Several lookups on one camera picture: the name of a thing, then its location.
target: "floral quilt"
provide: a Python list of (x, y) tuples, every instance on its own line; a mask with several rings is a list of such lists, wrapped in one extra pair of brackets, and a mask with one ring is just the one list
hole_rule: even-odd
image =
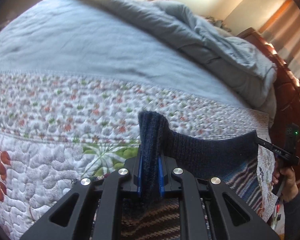
[[(268, 116), (207, 98), (97, 76), (0, 73), (0, 225), (19, 239), (71, 188), (74, 179), (103, 176), (136, 156), (138, 113), (164, 114), (170, 128), (204, 139), (257, 130), (270, 140)], [(274, 157), (259, 147), (258, 178), (267, 220)]]

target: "light blue comforter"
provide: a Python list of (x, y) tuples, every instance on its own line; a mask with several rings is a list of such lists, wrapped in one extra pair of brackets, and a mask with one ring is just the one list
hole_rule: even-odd
[(171, 0), (86, 0), (106, 8), (204, 65), (255, 109), (275, 114), (276, 66), (255, 46), (224, 38), (206, 20)]

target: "hand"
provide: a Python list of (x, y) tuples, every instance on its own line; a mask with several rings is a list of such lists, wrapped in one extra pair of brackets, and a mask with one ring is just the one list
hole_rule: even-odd
[(298, 195), (298, 187), (296, 184), (296, 175), (292, 167), (281, 168), (279, 171), (279, 163), (275, 162), (274, 171), (272, 173), (272, 182), (271, 185), (278, 183), (278, 179), (281, 175), (287, 176), (286, 184), (282, 189), (282, 195), (285, 202), (289, 202)]

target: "brown leaf pattern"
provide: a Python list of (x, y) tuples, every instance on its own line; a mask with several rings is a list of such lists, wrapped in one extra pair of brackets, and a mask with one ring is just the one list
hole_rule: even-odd
[(262, 202), (260, 204), (260, 207), (257, 211), (258, 216), (260, 216), (261, 218), (263, 217), (263, 212), (265, 211), (265, 200), (262, 199)]
[(5, 165), (11, 166), (11, 159), (7, 151), (0, 151), (0, 201), (4, 201), (4, 195), (7, 194), (5, 181), (7, 179), (7, 170)]
[(7, 151), (3, 151), (1, 153), (1, 161), (4, 163), (4, 164), (7, 164), (7, 165), (11, 165), (10, 163), (10, 156), (8, 154)]

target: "person's arm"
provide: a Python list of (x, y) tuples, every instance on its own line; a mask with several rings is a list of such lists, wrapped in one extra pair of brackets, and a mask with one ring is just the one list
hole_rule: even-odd
[(284, 240), (292, 240), (300, 229), (300, 193), (293, 168), (286, 167), (279, 171), (277, 162), (272, 174), (272, 185), (278, 183), (280, 174), (287, 176), (286, 184), (282, 190), (285, 215)]

